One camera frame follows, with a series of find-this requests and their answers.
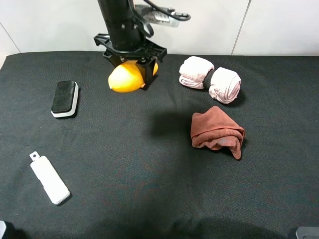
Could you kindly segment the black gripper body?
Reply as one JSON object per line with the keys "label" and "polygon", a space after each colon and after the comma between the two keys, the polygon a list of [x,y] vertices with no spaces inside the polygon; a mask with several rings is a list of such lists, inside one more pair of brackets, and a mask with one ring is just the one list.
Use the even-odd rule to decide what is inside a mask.
{"label": "black gripper body", "polygon": [[126,61],[147,64],[154,60],[162,62],[167,49],[146,39],[136,24],[120,24],[110,28],[108,34],[99,33],[94,37],[97,46],[104,46],[103,53],[114,67]]}

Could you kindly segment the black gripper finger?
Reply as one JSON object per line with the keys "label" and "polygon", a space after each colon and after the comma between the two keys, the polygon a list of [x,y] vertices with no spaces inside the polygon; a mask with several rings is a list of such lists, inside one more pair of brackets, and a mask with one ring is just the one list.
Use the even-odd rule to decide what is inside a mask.
{"label": "black gripper finger", "polygon": [[146,91],[154,81],[154,68],[156,62],[157,59],[155,57],[147,59],[145,61],[138,60],[136,62],[136,66],[139,69],[144,81],[144,86],[141,87],[141,89],[144,91]]}

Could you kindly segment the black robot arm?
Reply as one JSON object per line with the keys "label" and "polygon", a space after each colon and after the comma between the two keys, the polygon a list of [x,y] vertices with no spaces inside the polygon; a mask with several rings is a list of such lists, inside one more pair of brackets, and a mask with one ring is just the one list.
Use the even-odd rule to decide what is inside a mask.
{"label": "black robot arm", "polygon": [[97,34],[94,41],[106,48],[103,56],[114,66],[109,88],[118,93],[147,90],[167,49],[149,40],[153,29],[132,0],[100,0],[98,4],[108,32]]}

